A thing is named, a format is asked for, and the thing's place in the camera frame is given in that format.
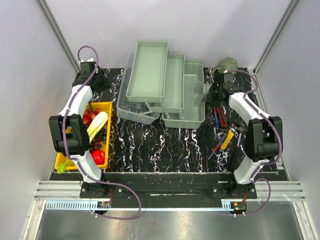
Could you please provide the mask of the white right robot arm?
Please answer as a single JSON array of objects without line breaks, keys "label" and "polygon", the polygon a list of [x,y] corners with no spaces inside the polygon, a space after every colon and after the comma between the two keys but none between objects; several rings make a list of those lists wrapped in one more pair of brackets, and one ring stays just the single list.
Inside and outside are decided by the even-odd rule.
[{"label": "white right robot arm", "polygon": [[226,103],[247,125],[244,143],[245,157],[227,182],[225,191],[239,198],[254,185],[256,175],[264,166],[275,164],[283,152],[283,121],[261,110],[250,98],[259,84],[251,77],[254,88],[244,92],[234,83],[234,70],[217,74],[218,82],[212,84],[204,101],[213,105]]}]

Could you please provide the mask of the yellow utility knife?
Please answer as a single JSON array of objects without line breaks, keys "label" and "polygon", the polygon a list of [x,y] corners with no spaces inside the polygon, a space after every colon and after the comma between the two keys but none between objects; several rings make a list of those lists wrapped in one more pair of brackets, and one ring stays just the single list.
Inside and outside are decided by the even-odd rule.
[{"label": "yellow utility knife", "polygon": [[232,140],[232,138],[234,137],[234,135],[235,135],[234,131],[233,131],[232,129],[230,129],[230,130],[228,131],[228,134],[227,134],[225,140],[223,141],[223,143],[222,143],[222,145],[221,145],[221,147],[220,147],[220,151],[221,151],[221,152],[223,152],[223,151],[227,148],[227,146],[228,146],[229,143],[231,142],[231,140]]}]

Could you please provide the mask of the translucent green tool box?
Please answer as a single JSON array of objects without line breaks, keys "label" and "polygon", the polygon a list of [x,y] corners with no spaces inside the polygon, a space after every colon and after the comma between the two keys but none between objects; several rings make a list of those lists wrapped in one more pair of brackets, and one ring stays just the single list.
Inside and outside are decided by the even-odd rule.
[{"label": "translucent green tool box", "polygon": [[204,67],[167,41],[138,41],[116,103],[118,118],[145,125],[162,118],[167,128],[199,129],[206,118]]}]

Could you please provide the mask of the red black utility tool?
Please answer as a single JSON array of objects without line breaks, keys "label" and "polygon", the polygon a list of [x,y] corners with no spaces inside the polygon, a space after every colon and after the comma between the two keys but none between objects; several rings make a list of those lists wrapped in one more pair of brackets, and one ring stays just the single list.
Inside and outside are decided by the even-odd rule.
[{"label": "red black utility tool", "polygon": [[225,117],[224,110],[223,110],[222,106],[217,106],[216,107],[216,111],[217,111],[217,114],[218,114],[220,127],[225,129],[227,127],[227,120],[226,120],[226,117]]}]

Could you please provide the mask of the blue red screwdriver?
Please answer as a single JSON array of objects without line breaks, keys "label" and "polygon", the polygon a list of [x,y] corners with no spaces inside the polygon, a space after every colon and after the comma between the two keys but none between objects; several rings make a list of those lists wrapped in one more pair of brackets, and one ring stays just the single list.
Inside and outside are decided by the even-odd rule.
[{"label": "blue red screwdriver", "polygon": [[214,126],[216,129],[220,128],[220,120],[219,120],[219,116],[217,113],[217,110],[215,107],[212,108],[212,117],[213,117],[213,122],[214,122]]}]

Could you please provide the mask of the small red screwdriver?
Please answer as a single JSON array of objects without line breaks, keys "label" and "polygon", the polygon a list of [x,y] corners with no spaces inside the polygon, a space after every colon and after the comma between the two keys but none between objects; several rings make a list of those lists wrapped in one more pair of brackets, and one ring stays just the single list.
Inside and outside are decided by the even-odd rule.
[{"label": "small red screwdriver", "polygon": [[221,138],[219,139],[217,145],[213,148],[212,153],[211,153],[211,155],[208,157],[208,159],[210,159],[210,158],[214,155],[214,153],[217,151],[217,149],[218,149],[218,148],[222,145],[222,143],[225,141],[226,137],[227,137],[227,136],[226,136],[225,134],[221,136]]}]

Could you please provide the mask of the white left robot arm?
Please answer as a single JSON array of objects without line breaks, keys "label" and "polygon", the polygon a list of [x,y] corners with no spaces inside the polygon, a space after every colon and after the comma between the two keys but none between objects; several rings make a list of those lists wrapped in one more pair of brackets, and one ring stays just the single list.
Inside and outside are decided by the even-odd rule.
[{"label": "white left robot arm", "polygon": [[91,123],[84,123],[83,116],[94,93],[108,89],[110,84],[97,59],[79,63],[80,71],[72,83],[71,96],[59,114],[49,118],[49,129],[55,151],[72,162],[82,175],[81,197],[102,198],[109,193],[109,186],[94,161],[90,144],[110,115],[98,113]]}]

